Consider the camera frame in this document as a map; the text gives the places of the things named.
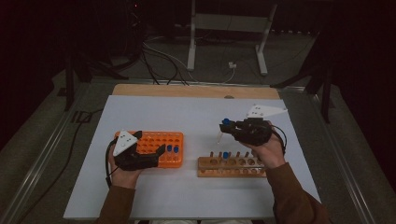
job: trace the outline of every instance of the white tabletop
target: white tabletop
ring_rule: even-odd
[[[105,154],[119,130],[184,133],[184,161],[178,169],[150,168],[139,177],[131,217],[136,219],[217,219],[272,217],[274,198],[265,178],[197,177],[198,157],[210,151],[247,148],[224,134],[224,118],[243,120],[254,105],[285,108],[282,100],[109,96],[64,218],[96,218],[108,192]],[[320,201],[296,133],[285,112],[267,117],[288,137],[286,160],[303,188]]]

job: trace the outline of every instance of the dark background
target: dark background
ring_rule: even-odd
[[[110,55],[134,53],[137,41],[126,27],[136,21],[159,35],[178,35],[174,24],[190,22],[190,2],[185,0],[130,1],[11,1],[0,11],[1,141],[2,148],[52,91],[51,78],[64,69],[64,52],[73,49],[108,61]],[[197,10],[260,16],[268,2],[197,1]],[[337,85],[359,123],[380,166],[395,189],[393,126],[396,123],[394,78],[396,47],[395,4],[390,1],[284,1],[273,23],[275,33],[317,35],[304,66],[330,61]]]

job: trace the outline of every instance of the gray floor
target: gray floor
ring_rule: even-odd
[[[315,39],[308,35],[269,36],[264,56],[269,68],[266,77],[259,75],[254,46],[260,39],[244,39],[232,44],[197,47],[195,71],[188,74],[178,63],[182,76],[190,84],[268,86],[296,75]],[[166,54],[187,61],[189,39],[174,40],[150,37],[146,44]],[[171,77],[175,70],[163,59],[148,55],[153,70]],[[114,58],[115,63],[122,59]],[[228,62],[236,62],[234,76]],[[152,83],[141,62],[122,71],[129,77],[122,83]],[[350,114],[340,92],[332,87],[331,124],[325,124],[318,114],[317,96],[301,91],[309,78],[280,92],[297,132],[310,171],[322,202],[327,206],[333,223],[396,223],[396,197],[368,147],[361,130]],[[74,111],[94,111],[103,108],[106,98],[120,81],[96,75],[91,83],[77,83],[77,101],[70,112],[64,112],[65,99],[56,93],[64,87],[64,72],[54,78],[55,90],[41,104],[0,152],[0,215],[8,215],[13,205],[26,210],[44,192],[61,171],[73,141],[77,123],[71,122]],[[23,223],[91,223],[87,220],[65,220],[64,209],[73,190],[79,169],[90,145],[100,113],[83,124],[76,137],[71,161],[58,182],[27,215]],[[64,126],[57,126],[65,121]],[[23,179],[40,152],[53,148],[48,163],[39,178],[33,180],[32,191],[20,203],[13,202]],[[22,212],[15,210],[16,216]],[[271,218],[267,223],[274,223]]]

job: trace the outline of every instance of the person's left hand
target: person's left hand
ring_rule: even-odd
[[[110,172],[117,168],[114,160],[113,151],[115,145],[111,147],[108,154],[108,162],[110,163]],[[111,174],[111,182],[113,186],[123,187],[126,189],[135,189],[137,178],[140,176],[143,170],[136,171],[124,171],[118,168],[113,174]]]

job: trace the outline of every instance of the brown sleeve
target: brown sleeve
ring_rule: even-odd
[[[100,216],[94,223],[127,223],[134,202],[134,189],[111,186]]]
[[[326,208],[303,190],[288,163],[267,170],[277,223],[328,223]]]

